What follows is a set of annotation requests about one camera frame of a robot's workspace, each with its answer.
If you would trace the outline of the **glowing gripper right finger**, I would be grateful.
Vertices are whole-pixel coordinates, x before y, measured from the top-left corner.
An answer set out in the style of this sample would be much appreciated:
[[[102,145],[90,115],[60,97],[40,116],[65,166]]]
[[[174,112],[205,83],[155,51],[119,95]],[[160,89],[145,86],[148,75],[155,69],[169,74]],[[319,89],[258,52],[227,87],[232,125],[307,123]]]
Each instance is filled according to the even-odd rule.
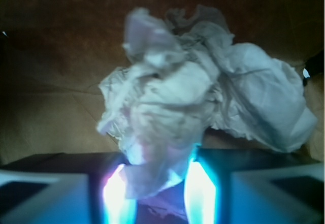
[[[324,164],[298,153],[199,149],[184,203],[189,223],[324,223]]]

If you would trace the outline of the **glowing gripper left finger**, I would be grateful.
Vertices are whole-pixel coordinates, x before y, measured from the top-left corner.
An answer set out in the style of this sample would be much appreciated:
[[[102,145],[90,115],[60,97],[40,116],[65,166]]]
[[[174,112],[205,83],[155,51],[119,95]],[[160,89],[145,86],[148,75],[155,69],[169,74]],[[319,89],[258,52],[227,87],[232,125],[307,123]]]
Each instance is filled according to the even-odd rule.
[[[134,223],[121,153],[36,154],[1,166],[1,223]]]

